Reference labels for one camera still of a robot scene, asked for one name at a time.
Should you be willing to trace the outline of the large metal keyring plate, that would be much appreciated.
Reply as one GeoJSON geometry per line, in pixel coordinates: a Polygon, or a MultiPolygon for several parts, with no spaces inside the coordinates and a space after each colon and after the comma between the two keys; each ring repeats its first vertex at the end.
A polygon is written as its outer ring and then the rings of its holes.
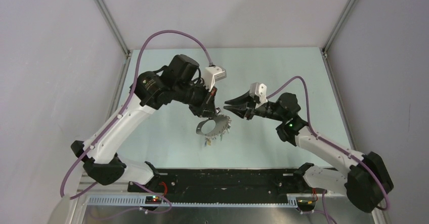
{"type": "Polygon", "coordinates": [[[201,121],[196,127],[196,133],[200,136],[204,136],[204,143],[206,139],[210,139],[211,143],[215,140],[222,141],[223,136],[228,133],[231,128],[231,122],[232,120],[229,116],[225,114],[219,114],[218,117],[214,119],[201,121]],[[204,126],[210,122],[213,122],[213,128],[210,131],[204,131],[204,126]]]}

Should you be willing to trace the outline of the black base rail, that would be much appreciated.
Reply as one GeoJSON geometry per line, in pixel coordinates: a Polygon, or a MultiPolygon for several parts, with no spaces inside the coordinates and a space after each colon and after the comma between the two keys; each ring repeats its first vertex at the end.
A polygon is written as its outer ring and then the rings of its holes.
{"type": "Polygon", "coordinates": [[[203,203],[282,203],[289,194],[322,194],[309,187],[294,168],[160,168],[144,186],[169,201],[203,203]]]}

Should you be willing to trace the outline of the right aluminium frame post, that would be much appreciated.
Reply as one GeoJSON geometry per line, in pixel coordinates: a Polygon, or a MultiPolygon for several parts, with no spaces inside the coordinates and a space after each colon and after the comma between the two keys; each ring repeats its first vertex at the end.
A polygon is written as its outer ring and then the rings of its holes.
{"type": "Polygon", "coordinates": [[[345,25],[346,21],[348,20],[349,16],[351,15],[355,5],[358,3],[359,0],[347,0],[346,5],[344,6],[343,10],[340,13],[339,18],[337,19],[333,29],[331,30],[324,46],[321,49],[322,55],[324,58],[328,57],[329,50],[331,49],[336,37],[339,35],[342,27],[345,25]]]}

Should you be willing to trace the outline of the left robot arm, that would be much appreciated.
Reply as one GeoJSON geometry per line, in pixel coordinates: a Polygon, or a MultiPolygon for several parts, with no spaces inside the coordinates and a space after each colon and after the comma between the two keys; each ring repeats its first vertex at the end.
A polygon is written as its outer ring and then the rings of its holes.
{"type": "Polygon", "coordinates": [[[122,158],[118,149],[137,126],[172,101],[188,105],[197,117],[217,117],[215,82],[224,78],[226,71],[220,66],[201,70],[192,58],[175,55],[169,65],[141,73],[124,105],[94,136],[84,142],[75,141],[71,149],[96,183],[106,186],[116,181],[137,182],[146,191],[154,192],[160,185],[155,167],[149,162],[122,158]]]}

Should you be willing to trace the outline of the right electronics board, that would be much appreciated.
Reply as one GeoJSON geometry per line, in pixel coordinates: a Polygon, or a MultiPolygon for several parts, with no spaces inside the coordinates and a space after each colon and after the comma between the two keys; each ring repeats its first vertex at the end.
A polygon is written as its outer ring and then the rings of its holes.
{"type": "Polygon", "coordinates": [[[312,212],[314,212],[316,203],[317,202],[314,201],[314,200],[298,199],[297,200],[297,207],[296,207],[296,209],[300,213],[312,213],[312,212]]]}

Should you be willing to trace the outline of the left electronics board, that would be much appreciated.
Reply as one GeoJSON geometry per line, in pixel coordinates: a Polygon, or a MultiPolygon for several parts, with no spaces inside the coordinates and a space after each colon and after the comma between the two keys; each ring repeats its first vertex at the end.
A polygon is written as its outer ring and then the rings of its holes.
{"type": "Polygon", "coordinates": [[[161,204],[162,202],[163,199],[156,195],[146,196],[145,198],[145,204],[161,204]]]}

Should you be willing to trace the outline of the electronics board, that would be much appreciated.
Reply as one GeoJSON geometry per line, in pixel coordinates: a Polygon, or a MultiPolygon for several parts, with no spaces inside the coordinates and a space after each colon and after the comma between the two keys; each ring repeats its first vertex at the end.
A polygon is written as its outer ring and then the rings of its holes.
{"type": "Polygon", "coordinates": [[[317,202],[314,201],[314,200],[298,199],[297,200],[297,207],[296,207],[296,209],[300,213],[312,213],[312,212],[314,212],[316,203],[317,202]]]}
{"type": "Polygon", "coordinates": [[[145,204],[161,204],[162,202],[163,199],[156,195],[146,196],[145,198],[145,204]]]}

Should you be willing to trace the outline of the left aluminium frame post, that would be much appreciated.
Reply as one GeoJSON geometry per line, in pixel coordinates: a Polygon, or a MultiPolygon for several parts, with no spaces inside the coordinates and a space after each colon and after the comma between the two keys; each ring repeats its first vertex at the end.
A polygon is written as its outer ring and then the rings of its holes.
{"type": "Polygon", "coordinates": [[[103,19],[105,20],[110,32],[112,33],[115,41],[120,47],[121,52],[124,54],[125,58],[130,56],[130,49],[128,48],[120,30],[117,26],[106,2],[104,0],[93,0],[103,19]]]}

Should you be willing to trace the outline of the aluminium frame post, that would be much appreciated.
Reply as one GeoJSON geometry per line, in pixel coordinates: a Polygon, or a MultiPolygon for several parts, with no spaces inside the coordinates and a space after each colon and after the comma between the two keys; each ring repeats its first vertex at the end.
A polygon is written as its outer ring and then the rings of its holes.
{"type": "Polygon", "coordinates": [[[128,48],[120,30],[117,26],[106,2],[104,0],[93,0],[103,19],[105,20],[110,32],[112,33],[115,41],[120,47],[121,52],[124,54],[125,58],[130,56],[130,49],[128,48]]]}
{"type": "Polygon", "coordinates": [[[331,49],[336,37],[339,35],[342,27],[345,25],[346,21],[348,20],[349,16],[351,15],[355,5],[358,3],[359,0],[347,0],[346,5],[344,6],[343,10],[340,13],[339,18],[337,19],[333,29],[331,30],[324,46],[321,49],[322,55],[324,58],[328,57],[329,50],[331,49]]]}

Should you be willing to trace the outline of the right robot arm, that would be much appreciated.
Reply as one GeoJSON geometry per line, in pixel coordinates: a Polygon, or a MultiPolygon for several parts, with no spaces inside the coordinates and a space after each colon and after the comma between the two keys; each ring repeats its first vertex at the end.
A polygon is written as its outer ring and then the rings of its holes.
{"type": "Polygon", "coordinates": [[[380,155],[344,148],[315,132],[299,116],[301,107],[295,94],[283,93],[277,101],[270,102],[246,92],[227,100],[224,109],[246,120],[258,116],[280,121],[276,132],[281,141],[307,150],[335,168],[322,170],[313,164],[303,165],[293,182],[299,192],[311,188],[330,190],[347,196],[359,210],[370,213],[381,209],[379,204],[394,187],[380,155]]]}

